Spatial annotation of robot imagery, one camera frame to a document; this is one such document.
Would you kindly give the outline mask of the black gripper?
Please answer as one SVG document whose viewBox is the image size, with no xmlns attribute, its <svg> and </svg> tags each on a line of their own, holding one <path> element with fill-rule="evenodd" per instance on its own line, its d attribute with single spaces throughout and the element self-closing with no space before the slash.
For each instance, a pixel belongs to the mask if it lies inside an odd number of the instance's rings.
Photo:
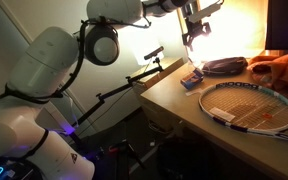
<svg viewBox="0 0 288 180">
<path fill-rule="evenodd" d="M 202 20 L 200 20 L 197 23 L 192 23 L 188 20 L 188 16 L 197 9 L 199 9 L 199 5 L 197 3 L 189 3 L 181 8 L 182 16 L 186 25 L 186 32 L 182 34 L 182 40 L 183 44 L 187 47 L 192 45 L 192 42 L 196 37 L 200 35 L 207 36 L 211 32 L 211 28 L 208 22 L 203 23 Z"/>
</svg>

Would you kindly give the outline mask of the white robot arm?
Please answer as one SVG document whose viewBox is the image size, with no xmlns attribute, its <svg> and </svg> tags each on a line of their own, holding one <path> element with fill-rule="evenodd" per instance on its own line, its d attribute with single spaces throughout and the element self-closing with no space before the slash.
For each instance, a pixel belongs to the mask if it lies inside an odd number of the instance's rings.
<svg viewBox="0 0 288 180">
<path fill-rule="evenodd" d="M 118 29 L 180 8 L 193 30 L 211 14 L 208 8 L 196 10 L 195 5 L 194 0 L 89 0 L 88 19 L 77 36 L 59 27 L 44 30 L 19 60 L 0 95 L 0 158 L 31 163 L 46 180 L 92 180 L 94 164 L 58 133 L 39 126 L 38 113 L 72 84 L 61 83 L 71 66 L 80 68 L 84 59 L 102 66 L 117 60 Z"/>
</svg>

